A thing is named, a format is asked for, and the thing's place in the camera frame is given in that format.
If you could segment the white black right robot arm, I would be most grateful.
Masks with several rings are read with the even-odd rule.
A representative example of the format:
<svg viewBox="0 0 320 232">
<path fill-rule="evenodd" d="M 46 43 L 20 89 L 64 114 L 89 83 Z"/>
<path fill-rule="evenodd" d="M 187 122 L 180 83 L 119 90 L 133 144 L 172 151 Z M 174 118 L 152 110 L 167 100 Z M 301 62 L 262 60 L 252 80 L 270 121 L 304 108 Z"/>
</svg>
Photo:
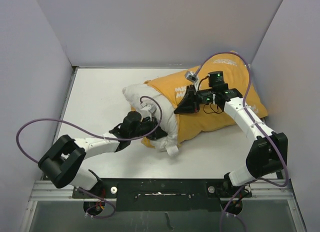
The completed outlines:
<svg viewBox="0 0 320 232">
<path fill-rule="evenodd" d="M 185 78 L 192 84 L 186 87 L 175 114 L 195 114 L 200 111 L 201 105 L 216 105 L 234 120 L 252 143 L 245 164 L 226 175 L 227 181 L 222 184 L 222 189 L 227 196 L 235 196 L 244 184 L 285 169 L 287 136 L 268 127 L 246 103 L 242 94 L 236 88 L 229 88 L 222 71 L 208 73 L 209 88 L 203 90 L 199 89 L 201 82 L 196 73 L 187 71 Z"/>
</svg>

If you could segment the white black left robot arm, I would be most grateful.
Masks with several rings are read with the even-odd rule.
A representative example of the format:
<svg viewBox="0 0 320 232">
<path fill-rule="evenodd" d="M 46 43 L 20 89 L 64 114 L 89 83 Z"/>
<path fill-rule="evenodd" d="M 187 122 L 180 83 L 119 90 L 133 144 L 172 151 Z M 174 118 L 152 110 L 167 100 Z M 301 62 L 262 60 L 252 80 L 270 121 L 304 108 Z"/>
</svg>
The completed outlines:
<svg viewBox="0 0 320 232">
<path fill-rule="evenodd" d="M 128 147 L 131 141 L 146 137 L 157 140 L 168 134 L 161 129 L 156 117 L 142 117 L 130 111 L 123 121 L 101 138 L 71 138 L 65 134 L 49 148 L 37 163 L 40 170 L 56 188 L 67 185 L 81 187 L 88 196 L 95 198 L 102 191 L 102 180 L 91 169 L 84 169 L 85 159 L 104 153 L 116 153 Z"/>
</svg>

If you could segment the white pillow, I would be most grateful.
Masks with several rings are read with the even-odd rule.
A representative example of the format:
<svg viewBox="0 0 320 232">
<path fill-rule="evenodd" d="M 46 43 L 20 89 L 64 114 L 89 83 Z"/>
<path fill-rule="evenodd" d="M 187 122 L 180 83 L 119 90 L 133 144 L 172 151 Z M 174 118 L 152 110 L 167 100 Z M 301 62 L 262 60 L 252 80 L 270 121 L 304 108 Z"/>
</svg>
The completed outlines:
<svg viewBox="0 0 320 232">
<path fill-rule="evenodd" d="M 139 113 L 142 112 L 143 116 L 149 115 L 144 107 L 152 105 L 152 115 L 160 122 L 159 128 L 166 132 L 164 137 L 155 140 L 144 137 L 141 143 L 146 147 L 166 152 L 170 157 L 177 156 L 179 154 L 178 121 L 171 102 L 156 89 L 142 83 L 124 87 L 122 94 L 131 108 Z"/>
</svg>

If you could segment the blue yellow Mickey pillowcase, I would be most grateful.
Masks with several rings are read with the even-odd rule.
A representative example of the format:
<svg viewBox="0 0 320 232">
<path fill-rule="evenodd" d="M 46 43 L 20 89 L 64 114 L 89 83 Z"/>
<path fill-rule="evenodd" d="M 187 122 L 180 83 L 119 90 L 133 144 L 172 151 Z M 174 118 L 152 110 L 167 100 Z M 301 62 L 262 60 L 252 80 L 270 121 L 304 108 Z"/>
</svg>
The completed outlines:
<svg viewBox="0 0 320 232">
<path fill-rule="evenodd" d="M 262 104 L 254 86 L 249 84 L 249 74 L 243 60 L 237 52 L 217 53 L 211 56 L 202 66 L 190 68 L 190 72 L 197 72 L 202 80 L 208 73 L 222 71 L 224 80 L 229 88 L 236 88 L 246 96 L 246 103 L 251 106 L 259 118 L 268 115 L 267 109 Z M 201 132 L 212 132 L 227 126 L 234 125 L 234 120 L 224 112 L 213 114 L 208 106 L 200 106 L 196 114 L 174 114 L 174 109 L 181 102 L 190 82 L 185 79 L 186 71 L 182 70 L 167 76 L 147 80 L 144 85 L 156 95 L 160 104 L 163 117 L 161 129 L 167 133 L 166 141 L 180 144 L 195 138 Z"/>
</svg>

